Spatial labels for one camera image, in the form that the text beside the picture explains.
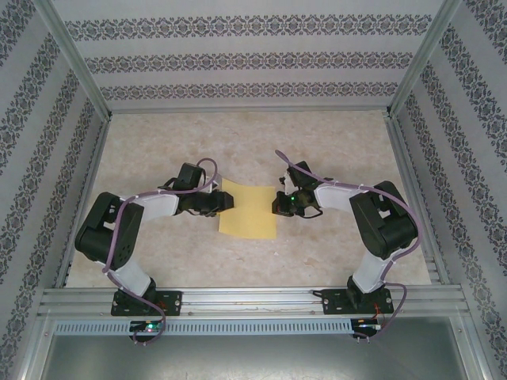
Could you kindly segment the yellow paper sheet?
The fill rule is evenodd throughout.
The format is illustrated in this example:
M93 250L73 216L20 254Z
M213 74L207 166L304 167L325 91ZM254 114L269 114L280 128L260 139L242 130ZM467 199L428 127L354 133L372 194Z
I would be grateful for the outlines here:
M222 179L222 190L233 196L234 207L219 213L219 232L245 239L276 239L273 186L247 186Z

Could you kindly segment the grey sheet metal panel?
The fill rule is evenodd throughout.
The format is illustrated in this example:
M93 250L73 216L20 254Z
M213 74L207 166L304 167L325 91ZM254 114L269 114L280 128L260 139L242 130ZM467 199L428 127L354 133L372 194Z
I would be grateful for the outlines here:
M58 336L43 380L478 380L453 346L358 344L345 336Z

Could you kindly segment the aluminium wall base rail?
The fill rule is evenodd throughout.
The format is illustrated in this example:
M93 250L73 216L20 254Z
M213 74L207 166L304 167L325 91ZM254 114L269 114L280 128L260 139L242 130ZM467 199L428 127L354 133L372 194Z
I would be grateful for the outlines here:
M239 113L239 112L369 112L381 111L388 114L388 106L374 105L296 105L296 106L213 106L213 107L176 107L176 108L130 108L112 110L111 115L130 114L171 114L171 113Z

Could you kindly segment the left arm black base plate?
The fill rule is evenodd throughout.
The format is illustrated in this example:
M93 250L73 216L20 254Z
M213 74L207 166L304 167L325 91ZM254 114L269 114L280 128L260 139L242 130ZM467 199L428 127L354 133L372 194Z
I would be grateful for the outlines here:
M151 295L150 302L160 308L166 316L179 316L182 293L180 291L155 291ZM141 302L123 291L117 291L113 296L111 315L114 317L157 317L161 313L145 302Z

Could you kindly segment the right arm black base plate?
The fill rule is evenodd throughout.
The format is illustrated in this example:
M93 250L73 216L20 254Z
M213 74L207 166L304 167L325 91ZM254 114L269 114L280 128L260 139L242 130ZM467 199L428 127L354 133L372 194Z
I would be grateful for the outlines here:
M325 315L392 314L395 310L391 293L385 287L367 294L345 288L313 290L312 294L321 299Z

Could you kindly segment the long aluminium mounting rail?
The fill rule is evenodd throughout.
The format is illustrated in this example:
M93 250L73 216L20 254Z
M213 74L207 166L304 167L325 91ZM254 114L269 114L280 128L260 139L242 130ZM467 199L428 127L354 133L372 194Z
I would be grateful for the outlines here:
M95 319L110 315L113 288L63 288L43 292L38 317ZM320 298L308 287L183 288L182 318L321 317ZM470 308L460 285L408 286L400 317L454 317Z

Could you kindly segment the aluminium side rail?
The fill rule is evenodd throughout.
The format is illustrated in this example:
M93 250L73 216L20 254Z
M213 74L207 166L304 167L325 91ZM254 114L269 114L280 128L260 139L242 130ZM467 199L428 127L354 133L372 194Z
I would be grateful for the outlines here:
M84 172L82 186L78 194L78 202L74 208L70 229L67 232L63 251L59 258L59 263L56 267L56 274L51 282L50 288L65 287L67 283L69 268L72 265L74 257L74 239L77 235L79 225L84 218L83 213L85 212L86 204L93 188L93 182L97 175L98 166L100 165L101 155L104 149L105 140L107 139L111 119L112 117L110 116L101 123L97 136L94 140L93 149L91 151L86 171Z
M383 118L406 192L406 199L422 225L421 232L419 233L421 237L421 249L427 264L431 282L432 284L451 285L452 280L449 278L445 268L436 235L434 234L425 202L419 188L417 173L413 167L410 152L406 148L398 122L395 118L390 116L388 112L383 113Z

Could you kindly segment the aluminium frame post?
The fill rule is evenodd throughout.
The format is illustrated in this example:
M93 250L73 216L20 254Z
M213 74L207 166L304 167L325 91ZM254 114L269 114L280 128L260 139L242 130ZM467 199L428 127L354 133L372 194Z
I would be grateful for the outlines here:
M392 119L399 113L461 2L462 0L443 0L391 103L383 113L385 120Z
M75 42L67 30L65 23L60 17L52 0L32 0L37 12L40 14L44 23L53 35L56 43L71 69L76 74L86 95L91 100L93 106L103 120L110 120L112 112L97 85L93 76L86 65L86 62L80 54Z

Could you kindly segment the aluminium lower frame beam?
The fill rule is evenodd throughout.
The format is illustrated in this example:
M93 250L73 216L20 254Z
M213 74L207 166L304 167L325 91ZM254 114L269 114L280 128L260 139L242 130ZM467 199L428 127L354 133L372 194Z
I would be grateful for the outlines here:
M55 322L49 317L35 320L28 344L12 380L41 380L55 331Z
M494 380L471 317L450 317L453 335L467 380Z

